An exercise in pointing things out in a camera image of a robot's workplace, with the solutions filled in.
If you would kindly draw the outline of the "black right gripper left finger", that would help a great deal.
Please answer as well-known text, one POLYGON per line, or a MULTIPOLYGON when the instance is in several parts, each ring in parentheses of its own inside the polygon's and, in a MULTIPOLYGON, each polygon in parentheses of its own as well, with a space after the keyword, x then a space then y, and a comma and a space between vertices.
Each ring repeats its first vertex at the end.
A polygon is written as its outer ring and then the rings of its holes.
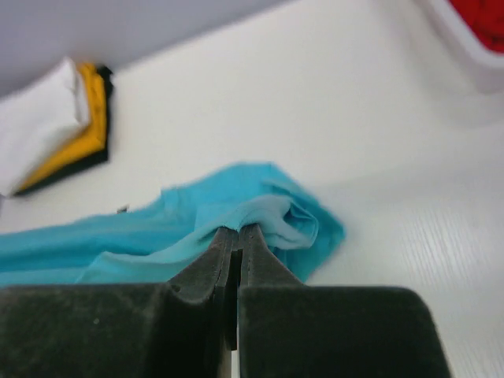
POLYGON ((12 286, 1 291, 4 377, 229 377, 236 232, 165 282, 12 286))

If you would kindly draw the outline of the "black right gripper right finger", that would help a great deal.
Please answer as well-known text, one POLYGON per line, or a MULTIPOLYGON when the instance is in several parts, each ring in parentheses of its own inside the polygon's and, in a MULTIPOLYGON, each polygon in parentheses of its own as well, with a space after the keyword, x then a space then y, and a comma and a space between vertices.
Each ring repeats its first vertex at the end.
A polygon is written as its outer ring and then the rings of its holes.
POLYGON ((448 377, 431 312, 405 287, 304 284, 257 225, 239 234, 243 377, 448 377))

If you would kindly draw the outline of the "turquoise t shirt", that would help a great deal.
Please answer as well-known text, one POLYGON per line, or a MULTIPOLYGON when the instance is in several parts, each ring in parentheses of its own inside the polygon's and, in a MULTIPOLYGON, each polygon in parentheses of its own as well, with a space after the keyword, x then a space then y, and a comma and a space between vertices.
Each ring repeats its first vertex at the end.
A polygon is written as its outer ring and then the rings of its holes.
POLYGON ((166 281, 209 247, 218 228, 251 224, 300 280, 346 235, 337 217, 277 166, 240 163, 165 190, 141 209, 2 235, 1 284, 166 281))

